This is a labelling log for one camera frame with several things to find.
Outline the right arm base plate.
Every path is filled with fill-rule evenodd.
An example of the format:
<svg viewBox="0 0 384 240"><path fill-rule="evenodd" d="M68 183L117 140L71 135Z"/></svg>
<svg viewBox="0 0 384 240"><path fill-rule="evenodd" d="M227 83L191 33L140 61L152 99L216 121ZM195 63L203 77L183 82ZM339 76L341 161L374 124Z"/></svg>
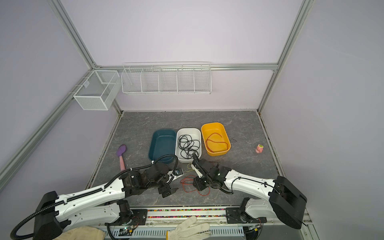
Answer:
<svg viewBox="0 0 384 240"><path fill-rule="evenodd" d="M267 218L253 218L240 208L225 208L228 224L265 224Z"/></svg>

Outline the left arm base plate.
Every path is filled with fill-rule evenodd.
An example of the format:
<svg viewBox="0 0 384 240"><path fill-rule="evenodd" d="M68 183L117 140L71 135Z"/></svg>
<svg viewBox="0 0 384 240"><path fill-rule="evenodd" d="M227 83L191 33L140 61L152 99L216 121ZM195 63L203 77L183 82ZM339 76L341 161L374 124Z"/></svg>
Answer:
<svg viewBox="0 0 384 240"><path fill-rule="evenodd" d="M118 213L118 218L108 221L110 226L143 226L146 224L147 209L134 209L130 212Z"/></svg>

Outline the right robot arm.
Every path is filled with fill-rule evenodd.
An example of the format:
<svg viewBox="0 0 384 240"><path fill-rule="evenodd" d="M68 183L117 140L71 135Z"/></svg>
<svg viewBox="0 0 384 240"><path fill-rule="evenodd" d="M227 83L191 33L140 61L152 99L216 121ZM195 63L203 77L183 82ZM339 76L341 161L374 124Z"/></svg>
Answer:
<svg viewBox="0 0 384 240"><path fill-rule="evenodd" d="M263 179L239 173L231 168L214 165L193 154L192 168L197 173L193 186L202 191L207 187L232 195L235 191L256 197L244 198L239 208L245 219L277 218L293 229L301 229L307 197L287 178Z"/></svg>

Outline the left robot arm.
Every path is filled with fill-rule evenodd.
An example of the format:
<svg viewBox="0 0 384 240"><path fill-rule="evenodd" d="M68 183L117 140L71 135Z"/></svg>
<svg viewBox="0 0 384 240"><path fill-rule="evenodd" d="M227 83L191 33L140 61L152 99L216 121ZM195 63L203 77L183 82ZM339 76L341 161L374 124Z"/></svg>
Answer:
<svg viewBox="0 0 384 240"><path fill-rule="evenodd" d="M10 233L12 240L53 240L62 233L82 226L102 222L106 225L128 224L133 216L126 200L138 196L150 187L158 187L160 195L167 197L176 189L170 188L174 180L178 157L168 154L151 164L123 170L109 182L68 195L55 191L46 193L36 211L17 224Z"/></svg>

